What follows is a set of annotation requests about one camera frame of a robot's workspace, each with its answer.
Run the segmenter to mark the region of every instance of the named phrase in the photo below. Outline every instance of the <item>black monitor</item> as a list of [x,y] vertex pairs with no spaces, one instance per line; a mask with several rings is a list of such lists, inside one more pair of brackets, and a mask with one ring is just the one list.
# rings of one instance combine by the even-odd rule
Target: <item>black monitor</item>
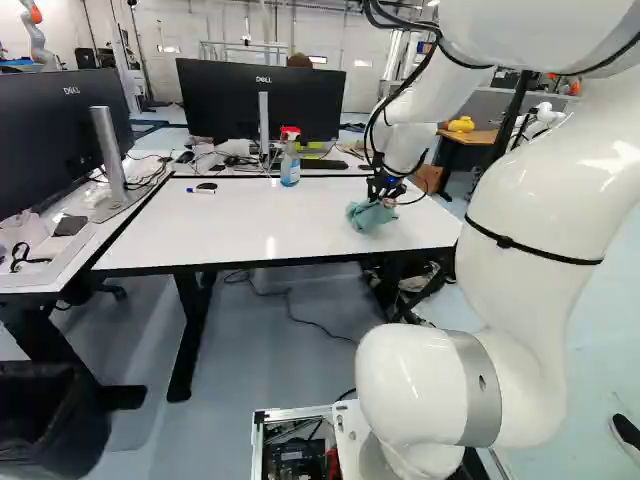
[[36,206],[103,164],[89,107],[111,110],[120,153],[133,146],[114,69],[0,75],[0,220]]
[[176,59],[192,135],[258,138],[258,92],[269,92],[269,138],[296,126],[302,139],[338,138],[346,73],[209,60]]

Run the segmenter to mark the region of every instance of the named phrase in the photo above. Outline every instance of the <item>office chair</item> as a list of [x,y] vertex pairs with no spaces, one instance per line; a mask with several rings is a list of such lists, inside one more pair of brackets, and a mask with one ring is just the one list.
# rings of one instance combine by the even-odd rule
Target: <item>office chair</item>
[[84,305],[96,292],[110,293],[117,302],[127,299],[127,291],[118,285],[107,285],[102,280],[96,281],[86,273],[79,273],[72,278],[60,292],[60,299],[69,305]]

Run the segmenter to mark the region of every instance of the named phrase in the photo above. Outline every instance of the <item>spray bottle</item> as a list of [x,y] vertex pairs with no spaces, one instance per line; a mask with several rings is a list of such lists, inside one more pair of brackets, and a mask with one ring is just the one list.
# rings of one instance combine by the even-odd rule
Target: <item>spray bottle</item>
[[296,151],[296,138],[300,135],[297,127],[280,127],[280,143],[284,158],[280,163],[280,183],[293,187],[300,181],[300,156]]

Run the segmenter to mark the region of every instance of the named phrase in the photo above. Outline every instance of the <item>blue rag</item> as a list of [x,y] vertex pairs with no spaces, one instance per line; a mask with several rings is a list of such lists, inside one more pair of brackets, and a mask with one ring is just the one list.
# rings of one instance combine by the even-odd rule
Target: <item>blue rag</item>
[[398,218],[394,208],[385,207],[380,200],[375,202],[351,202],[347,206],[347,219],[358,233],[370,233],[376,226]]

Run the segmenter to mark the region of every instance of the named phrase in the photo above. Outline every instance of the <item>yellow rubber duck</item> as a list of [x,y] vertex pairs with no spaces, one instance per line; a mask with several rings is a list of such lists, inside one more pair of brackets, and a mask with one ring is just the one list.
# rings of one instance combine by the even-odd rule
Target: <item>yellow rubber duck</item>
[[476,124],[473,123],[471,117],[463,115],[458,120],[448,122],[446,128],[451,132],[469,133],[476,128]]

